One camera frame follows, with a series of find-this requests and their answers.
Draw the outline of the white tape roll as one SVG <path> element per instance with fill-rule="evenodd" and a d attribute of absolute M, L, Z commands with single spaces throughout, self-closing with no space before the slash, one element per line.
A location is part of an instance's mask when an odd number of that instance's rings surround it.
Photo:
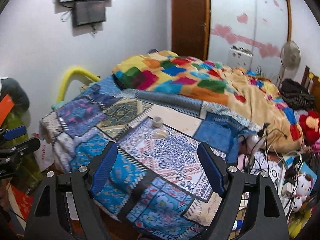
<path fill-rule="evenodd" d="M 160 128 L 163 126 L 163 119 L 159 116 L 154 116 L 152 119 L 152 126 L 155 128 Z"/>

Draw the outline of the clear plastic wrapper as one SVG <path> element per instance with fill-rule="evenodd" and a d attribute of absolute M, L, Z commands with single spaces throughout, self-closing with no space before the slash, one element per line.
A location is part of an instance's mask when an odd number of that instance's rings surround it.
<path fill-rule="evenodd" d="M 166 129 L 157 128 L 153 131 L 152 136 L 154 139 L 167 139 L 169 134 Z"/>

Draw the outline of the white plastic shopping bag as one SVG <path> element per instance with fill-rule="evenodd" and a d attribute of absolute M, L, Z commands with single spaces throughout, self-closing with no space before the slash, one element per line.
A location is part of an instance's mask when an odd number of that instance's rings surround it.
<path fill-rule="evenodd" d="M 54 156 L 51 143 L 37 133 L 33 133 L 33 136 L 40 140 L 40 148 L 34 152 L 36 162 L 39 166 L 40 172 L 43 172 L 50 168 L 54 163 Z"/>

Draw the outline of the yellow plush toy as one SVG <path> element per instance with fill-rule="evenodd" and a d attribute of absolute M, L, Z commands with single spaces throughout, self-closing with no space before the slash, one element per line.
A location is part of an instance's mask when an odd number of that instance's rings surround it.
<path fill-rule="evenodd" d="M 304 213 L 299 213 L 297 216 L 289 223 L 289 237 L 294 239 L 306 225 L 311 217 L 311 209 L 305 211 Z"/>

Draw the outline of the hello kitty plush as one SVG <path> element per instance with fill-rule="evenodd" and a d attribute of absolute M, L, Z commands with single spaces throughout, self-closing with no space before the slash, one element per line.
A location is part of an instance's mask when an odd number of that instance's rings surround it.
<path fill-rule="evenodd" d="M 296 195 L 292 204 L 292 212 L 296 213 L 300 210 L 303 203 L 307 200 L 312 188 L 312 176 L 303 173 L 298 176 Z"/>

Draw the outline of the blue patchwork bedspread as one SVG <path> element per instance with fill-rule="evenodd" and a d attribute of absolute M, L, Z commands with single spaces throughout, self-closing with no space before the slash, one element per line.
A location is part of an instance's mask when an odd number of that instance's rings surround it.
<path fill-rule="evenodd" d="M 154 139 L 154 116 L 167 139 Z M 57 167 L 73 172 L 113 141 L 118 157 L 95 202 L 110 217 L 157 239 L 192 239 L 208 228 L 220 204 L 197 156 L 206 142 L 235 164 L 238 142 L 257 133 L 251 120 L 217 103 L 175 94 L 121 90 L 109 76 L 50 112 L 40 132 Z"/>

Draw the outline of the red plush toy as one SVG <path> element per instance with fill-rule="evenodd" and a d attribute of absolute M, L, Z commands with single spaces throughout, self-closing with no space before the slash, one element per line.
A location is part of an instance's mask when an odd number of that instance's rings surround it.
<path fill-rule="evenodd" d="M 308 111 L 299 117 L 299 124 L 302 128 L 305 144 L 312 146 L 319 139 L 319 113 Z"/>

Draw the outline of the colourful squares blanket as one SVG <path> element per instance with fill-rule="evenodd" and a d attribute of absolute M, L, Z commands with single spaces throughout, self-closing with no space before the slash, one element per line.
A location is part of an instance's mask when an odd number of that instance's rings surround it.
<path fill-rule="evenodd" d="M 112 74 L 125 88 L 217 103 L 259 126 L 268 123 L 273 131 L 268 142 L 277 152 L 297 150 L 303 144 L 302 129 L 276 86 L 244 68 L 163 50 L 125 59 Z"/>

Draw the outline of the black striped bag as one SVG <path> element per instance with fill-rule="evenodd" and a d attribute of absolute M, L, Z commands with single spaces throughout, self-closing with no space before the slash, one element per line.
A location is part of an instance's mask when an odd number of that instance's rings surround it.
<path fill-rule="evenodd" d="M 315 107 L 315 97 L 304 86 L 292 79 L 283 80 L 279 92 L 286 104 L 294 111 L 309 111 Z"/>

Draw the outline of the wooden headboard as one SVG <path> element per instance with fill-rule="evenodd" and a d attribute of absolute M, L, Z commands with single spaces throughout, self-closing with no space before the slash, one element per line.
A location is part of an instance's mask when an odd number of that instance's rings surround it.
<path fill-rule="evenodd" d="M 319 77 L 313 74 L 308 66 L 305 67 L 301 85 L 304 86 L 311 95 L 315 97 L 315 109 L 319 111 L 320 86 Z"/>

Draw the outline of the white small cabinet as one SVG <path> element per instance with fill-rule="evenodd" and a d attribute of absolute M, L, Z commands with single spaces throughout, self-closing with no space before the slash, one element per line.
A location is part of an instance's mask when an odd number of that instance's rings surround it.
<path fill-rule="evenodd" d="M 227 66 L 231 68 L 242 67 L 250 70 L 253 53 L 250 50 L 232 45 L 228 54 Z"/>

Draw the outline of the white standing fan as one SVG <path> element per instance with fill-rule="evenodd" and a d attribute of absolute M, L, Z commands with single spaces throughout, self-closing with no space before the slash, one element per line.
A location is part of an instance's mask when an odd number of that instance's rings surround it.
<path fill-rule="evenodd" d="M 281 69 L 278 74 L 277 86 L 280 87 L 285 72 L 298 69 L 301 61 L 299 46 L 294 41 L 287 41 L 280 51 Z"/>

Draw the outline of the white sliding wardrobe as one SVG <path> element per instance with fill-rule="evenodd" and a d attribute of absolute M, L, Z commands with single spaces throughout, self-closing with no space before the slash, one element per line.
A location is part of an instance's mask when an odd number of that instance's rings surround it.
<path fill-rule="evenodd" d="M 289 36 L 287 0 L 210 0 L 208 59 L 227 65 L 232 45 L 253 53 L 250 70 L 272 79 Z"/>

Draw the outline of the brown wooden door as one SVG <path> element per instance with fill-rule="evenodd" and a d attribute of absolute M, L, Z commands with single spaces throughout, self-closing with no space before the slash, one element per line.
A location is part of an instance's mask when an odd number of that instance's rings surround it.
<path fill-rule="evenodd" d="M 171 0 L 171 49 L 180 56 L 207 59 L 210 0 Z"/>

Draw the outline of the small black wall monitor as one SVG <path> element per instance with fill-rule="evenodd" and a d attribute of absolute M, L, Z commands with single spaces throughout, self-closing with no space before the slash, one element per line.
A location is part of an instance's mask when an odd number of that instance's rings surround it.
<path fill-rule="evenodd" d="M 73 27 L 106 21 L 105 3 L 103 1 L 76 2 L 72 10 Z"/>

